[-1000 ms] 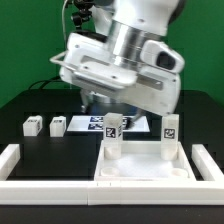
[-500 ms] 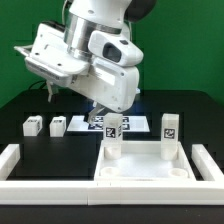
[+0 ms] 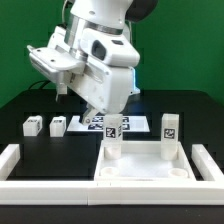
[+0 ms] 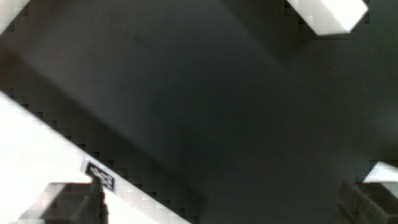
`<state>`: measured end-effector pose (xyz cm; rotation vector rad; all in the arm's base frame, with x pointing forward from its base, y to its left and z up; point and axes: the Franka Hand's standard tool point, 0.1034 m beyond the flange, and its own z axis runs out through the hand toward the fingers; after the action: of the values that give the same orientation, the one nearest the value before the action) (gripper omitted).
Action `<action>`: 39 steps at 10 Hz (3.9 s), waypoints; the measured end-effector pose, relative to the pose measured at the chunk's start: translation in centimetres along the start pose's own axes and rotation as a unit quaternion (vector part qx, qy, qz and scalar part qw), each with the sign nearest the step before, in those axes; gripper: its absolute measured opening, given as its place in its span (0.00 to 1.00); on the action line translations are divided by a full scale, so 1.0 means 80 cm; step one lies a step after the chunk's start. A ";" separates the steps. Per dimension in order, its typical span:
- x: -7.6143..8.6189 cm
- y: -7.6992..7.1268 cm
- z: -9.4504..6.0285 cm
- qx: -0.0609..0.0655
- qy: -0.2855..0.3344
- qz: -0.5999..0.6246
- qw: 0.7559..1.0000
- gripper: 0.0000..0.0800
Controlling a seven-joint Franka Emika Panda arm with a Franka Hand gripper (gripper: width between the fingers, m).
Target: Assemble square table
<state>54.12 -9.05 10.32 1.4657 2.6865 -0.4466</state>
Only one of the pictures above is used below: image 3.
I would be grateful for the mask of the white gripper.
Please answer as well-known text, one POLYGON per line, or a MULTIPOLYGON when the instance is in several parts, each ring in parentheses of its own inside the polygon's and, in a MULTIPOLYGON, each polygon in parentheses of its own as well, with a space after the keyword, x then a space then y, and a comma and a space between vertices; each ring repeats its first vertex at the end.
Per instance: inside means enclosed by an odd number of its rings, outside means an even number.
POLYGON ((98 112, 123 111, 128 98, 140 92, 135 86, 140 55, 129 40, 123 34, 86 28, 68 45, 64 34, 57 28, 47 46, 28 48, 34 68, 56 84, 56 101, 69 89, 82 97, 89 104, 83 125, 89 125, 98 112))

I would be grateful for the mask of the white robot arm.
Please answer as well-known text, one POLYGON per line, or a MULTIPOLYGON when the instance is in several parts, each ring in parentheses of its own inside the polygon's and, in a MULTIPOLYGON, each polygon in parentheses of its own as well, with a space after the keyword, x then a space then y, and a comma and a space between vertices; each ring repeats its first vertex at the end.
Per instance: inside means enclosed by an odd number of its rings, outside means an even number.
POLYGON ((146 18, 158 0, 67 0, 65 27, 56 27, 48 45, 30 46, 34 68, 56 84, 57 94, 73 90, 87 102, 82 123, 98 114, 118 114, 136 94, 139 53, 130 43, 128 21, 146 18))

